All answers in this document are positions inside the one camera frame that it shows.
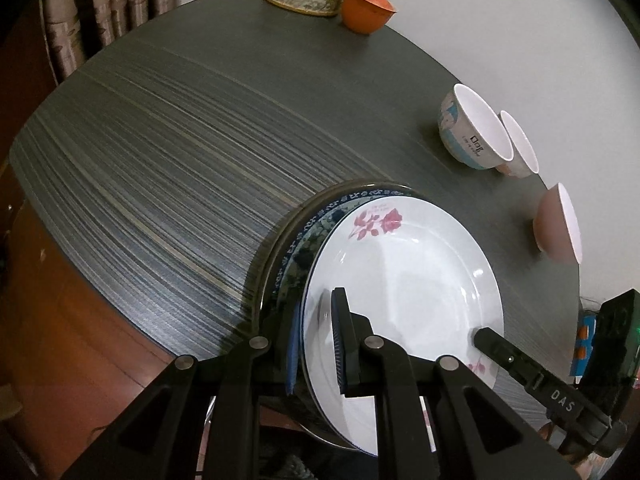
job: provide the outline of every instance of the stack of plates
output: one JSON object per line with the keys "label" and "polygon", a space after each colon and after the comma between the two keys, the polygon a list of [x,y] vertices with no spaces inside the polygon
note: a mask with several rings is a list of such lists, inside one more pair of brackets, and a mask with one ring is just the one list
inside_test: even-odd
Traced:
{"label": "stack of plates", "polygon": [[338,388],[330,309],[338,286],[376,334],[418,357],[453,354],[494,386],[498,367],[471,337],[481,326],[503,334],[502,305],[471,234],[409,188],[340,184],[305,204],[280,232],[254,316],[281,309],[292,289],[300,295],[304,380],[289,407],[315,436],[377,455],[373,398],[346,399]]}

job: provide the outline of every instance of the black device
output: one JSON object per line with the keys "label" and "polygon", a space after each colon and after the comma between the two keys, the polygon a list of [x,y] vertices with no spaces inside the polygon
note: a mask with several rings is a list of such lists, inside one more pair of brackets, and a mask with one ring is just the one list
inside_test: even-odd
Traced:
{"label": "black device", "polygon": [[[202,479],[255,478],[259,397],[286,394],[298,296],[290,291],[283,312],[268,316],[259,336],[238,343],[225,356],[202,362],[178,357],[62,479],[193,480],[213,396]],[[341,391],[376,399],[381,480],[578,478],[555,449],[455,357],[432,362],[407,355],[375,335],[366,317],[350,312],[343,289],[332,293],[332,323]],[[623,425],[583,393],[491,329],[479,330],[474,343],[548,407],[566,430],[567,447],[604,456],[616,449]]]}

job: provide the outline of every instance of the table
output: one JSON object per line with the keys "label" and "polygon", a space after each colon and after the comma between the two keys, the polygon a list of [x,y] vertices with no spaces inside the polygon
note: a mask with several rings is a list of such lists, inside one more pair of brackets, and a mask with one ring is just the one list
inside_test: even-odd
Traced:
{"label": "table", "polygon": [[[262,0],[197,0],[99,52],[18,135],[10,161],[66,256],[175,354],[247,336],[257,269],[283,218],[351,178],[408,184],[455,216],[496,275],[505,334],[568,374],[578,267],[536,248],[545,191],[455,161],[436,117],[456,78],[384,28]],[[543,410],[502,371],[495,390]]]}

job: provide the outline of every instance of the wooden floor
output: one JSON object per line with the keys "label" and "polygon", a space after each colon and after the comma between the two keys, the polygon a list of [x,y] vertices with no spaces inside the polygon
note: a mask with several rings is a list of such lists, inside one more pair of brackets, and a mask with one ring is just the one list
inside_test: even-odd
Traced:
{"label": "wooden floor", "polygon": [[[57,479],[173,357],[133,327],[58,249],[11,167],[0,167],[0,234],[9,271],[0,292],[0,384],[22,411],[9,430]],[[262,410],[263,425],[298,430]]]}

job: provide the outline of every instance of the white plate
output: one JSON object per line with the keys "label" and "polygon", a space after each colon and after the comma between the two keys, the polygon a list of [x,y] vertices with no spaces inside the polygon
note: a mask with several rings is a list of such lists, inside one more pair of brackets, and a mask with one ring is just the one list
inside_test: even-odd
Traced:
{"label": "white plate", "polygon": [[306,380],[329,424],[377,455],[372,397],[346,399],[335,371],[331,291],[343,286],[352,312],[407,353],[453,354],[493,387],[498,366],[472,344],[474,329],[503,334],[500,292],[471,234],[442,209],[411,197],[367,203],[335,227],[316,256],[303,296]]}

